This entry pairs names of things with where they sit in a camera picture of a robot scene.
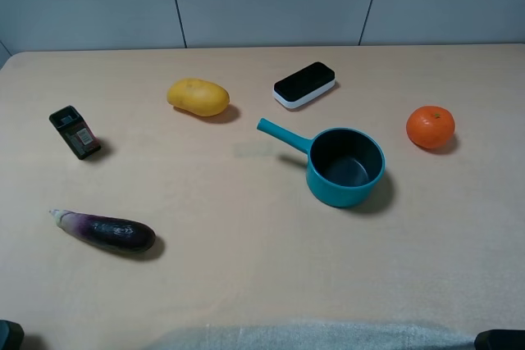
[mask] gray cloth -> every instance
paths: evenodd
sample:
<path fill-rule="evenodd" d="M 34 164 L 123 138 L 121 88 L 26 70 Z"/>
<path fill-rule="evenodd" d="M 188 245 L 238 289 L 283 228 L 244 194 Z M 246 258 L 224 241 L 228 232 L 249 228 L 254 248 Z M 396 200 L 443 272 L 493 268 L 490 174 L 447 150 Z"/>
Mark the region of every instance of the gray cloth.
<path fill-rule="evenodd" d="M 318 322 L 177 330 L 147 350 L 473 350 L 473 343 L 441 327 Z"/>

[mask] black object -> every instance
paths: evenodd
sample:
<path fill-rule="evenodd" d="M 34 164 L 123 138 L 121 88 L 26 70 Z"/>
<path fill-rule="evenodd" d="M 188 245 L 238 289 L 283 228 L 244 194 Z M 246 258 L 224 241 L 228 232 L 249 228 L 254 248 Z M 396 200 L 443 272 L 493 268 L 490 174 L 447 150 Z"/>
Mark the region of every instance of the black object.
<path fill-rule="evenodd" d="M 523 350 L 525 331 L 490 330 L 481 332 L 474 342 L 476 350 Z"/>
<path fill-rule="evenodd" d="M 12 321 L 0 320 L 0 350 L 19 350 L 24 330 Z"/>
<path fill-rule="evenodd" d="M 276 82 L 273 89 L 287 102 L 300 98 L 336 79 L 336 73 L 319 61 Z"/>
<path fill-rule="evenodd" d="M 100 150 L 100 142 L 73 106 L 51 114 L 49 120 L 80 160 Z"/>
<path fill-rule="evenodd" d="M 328 130 L 310 148 L 314 168 L 341 186 L 362 186 L 381 172 L 383 157 L 377 145 L 358 131 Z"/>

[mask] small box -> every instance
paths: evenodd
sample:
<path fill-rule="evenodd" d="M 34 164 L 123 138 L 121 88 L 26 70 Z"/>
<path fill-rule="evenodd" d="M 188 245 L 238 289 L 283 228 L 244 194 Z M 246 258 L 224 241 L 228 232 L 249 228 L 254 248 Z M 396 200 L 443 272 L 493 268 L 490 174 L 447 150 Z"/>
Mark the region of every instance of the small box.
<path fill-rule="evenodd" d="M 284 107 L 294 109 L 311 102 L 336 85 L 336 73 L 319 61 L 276 82 L 273 97 Z"/>
<path fill-rule="evenodd" d="M 80 160 L 100 150 L 100 142 L 73 106 L 51 114 L 49 120 Z"/>

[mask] toy fruit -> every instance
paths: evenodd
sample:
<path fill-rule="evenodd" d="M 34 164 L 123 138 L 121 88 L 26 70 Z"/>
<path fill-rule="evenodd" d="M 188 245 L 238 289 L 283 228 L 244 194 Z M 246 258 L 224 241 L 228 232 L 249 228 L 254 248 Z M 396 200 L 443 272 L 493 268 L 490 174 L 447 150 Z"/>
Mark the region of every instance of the toy fruit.
<path fill-rule="evenodd" d="M 221 86 L 197 78 L 184 78 L 167 91 L 167 102 L 199 116 L 214 116 L 230 103 L 230 95 Z"/>
<path fill-rule="evenodd" d="M 441 107 L 418 108 L 407 120 L 407 134 L 410 140 L 427 149 L 445 145 L 454 134 L 454 129 L 452 114 Z"/>
<path fill-rule="evenodd" d="M 57 226 L 69 235 L 112 252 L 145 252 L 155 242 L 155 232 L 138 221 L 60 209 L 52 209 L 49 213 L 55 218 Z"/>

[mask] saucepan handle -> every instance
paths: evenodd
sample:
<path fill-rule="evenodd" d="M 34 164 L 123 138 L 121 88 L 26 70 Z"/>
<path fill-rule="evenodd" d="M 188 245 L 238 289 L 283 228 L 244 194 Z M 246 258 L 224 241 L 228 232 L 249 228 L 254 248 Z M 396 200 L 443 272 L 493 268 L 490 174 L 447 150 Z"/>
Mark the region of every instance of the saucepan handle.
<path fill-rule="evenodd" d="M 295 149 L 300 150 L 302 153 L 308 154 L 308 151 L 312 146 L 311 139 L 306 139 L 304 137 L 301 137 L 300 135 L 292 133 L 287 129 L 283 129 L 282 127 L 271 123 L 269 120 L 266 120 L 264 118 L 262 118 L 259 121 L 259 124 L 257 125 L 257 130 L 261 130 L 264 133 L 270 134 L 272 137 L 281 140 L 283 143 L 291 145 Z"/>

